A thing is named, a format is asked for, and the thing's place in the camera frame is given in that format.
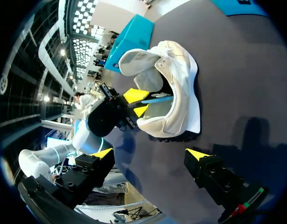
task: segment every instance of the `person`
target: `person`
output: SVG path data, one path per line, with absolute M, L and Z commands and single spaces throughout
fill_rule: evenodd
M 98 60 L 102 60 L 103 54 L 97 53 L 94 55 L 94 57 Z
M 103 49 L 103 48 L 100 48 L 99 50 L 98 50 L 98 53 L 99 54 L 103 54 L 105 52 L 105 50 Z
M 96 66 L 102 65 L 104 67 L 106 64 L 106 60 L 98 60 L 97 59 L 97 60 L 94 60 L 93 62 L 96 64 Z
M 86 106 L 94 100 L 94 98 L 89 95 L 89 94 L 84 94 L 84 93 L 80 93 L 80 92 L 76 92 L 74 95 L 75 98 L 75 105 L 77 107 L 77 109 L 79 110 L 83 110 L 86 108 Z
M 93 64 L 94 64 L 95 66 L 98 66 L 98 67 L 102 67 L 102 68 L 104 67 L 104 65 L 99 64 L 99 63 L 96 63 L 96 62 L 94 62 Z

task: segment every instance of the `bolt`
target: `bolt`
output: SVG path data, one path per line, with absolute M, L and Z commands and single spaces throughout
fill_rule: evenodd
M 68 187 L 70 190 L 73 190 L 75 188 L 74 182 L 68 182 Z
M 88 168 L 83 168 L 83 169 L 82 169 L 82 172 L 83 172 L 83 173 L 87 173 L 87 172 L 88 172 Z
M 227 182 L 227 183 L 225 184 L 225 187 L 226 187 L 226 188 L 230 188 L 230 187 L 231 187 L 231 183 Z
M 56 176 L 55 176 L 55 180 L 56 180 L 57 182 L 61 181 L 61 176 L 60 176 L 60 175 L 56 175 Z

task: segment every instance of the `black mount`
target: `black mount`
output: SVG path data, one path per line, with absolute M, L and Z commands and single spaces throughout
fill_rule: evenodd
M 114 166 L 114 152 L 111 150 L 102 160 L 83 154 L 75 161 L 76 165 L 64 175 L 56 176 L 55 185 L 42 175 L 36 179 L 30 176 L 19 183 L 20 193 L 23 197 L 27 195 L 33 200 L 38 200 L 43 194 L 48 193 L 58 203 L 63 203 L 71 209 L 77 204 L 82 204 L 94 187 L 103 186 L 105 177 Z
M 194 177 L 199 188 L 205 188 L 217 205 L 222 205 L 225 211 L 218 222 L 251 223 L 251 214 L 260 206 L 268 194 L 268 189 L 259 184 L 244 185 L 244 179 L 231 172 L 217 155 L 204 156 L 196 159 L 188 150 L 185 153 L 186 168 Z M 244 222 L 242 215 L 249 217 Z
M 98 137 L 105 137 L 115 126 L 135 128 L 136 124 L 131 117 L 136 114 L 128 107 L 126 99 L 114 89 L 109 89 L 105 83 L 100 85 L 100 89 L 105 99 L 88 115 L 86 123 L 89 130 Z

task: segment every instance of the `teal box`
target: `teal box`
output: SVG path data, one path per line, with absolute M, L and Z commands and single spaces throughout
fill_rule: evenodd
M 147 50 L 153 28 L 153 22 L 141 15 L 135 15 L 114 42 L 105 69 L 120 73 L 119 60 L 124 53 L 131 49 Z

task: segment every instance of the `floor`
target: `floor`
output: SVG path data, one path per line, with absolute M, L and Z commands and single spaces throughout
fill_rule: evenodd
M 171 10 L 175 9 L 176 7 L 186 3 L 189 0 L 155 0 L 151 5 L 152 7 L 148 10 L 145 17 L 150 21 L 156 21 L 161 16 L 165 15 L 166 13 L 170 12 Z M 115 72 L 106 70 L 104 74 L 104 79 L 108 85 L 111 85 L 113 77 L 116 75 Z M 145 200 L 145 198 L 134 188 L 130 183 L 128 183 L 129 193 L 125 196 L 125 203 L 134 203 L 138 201 Z M 142 205 L 136 205 L 133 207 L 128 207 L 128 210 L 135 209 L 142 206 L 142 208 L 147 211 L 151 212 L 151 215 L 156 214 L 157 211 L 153 211 L 156 207 L 153 206 L 151 203 L 144 203 Z

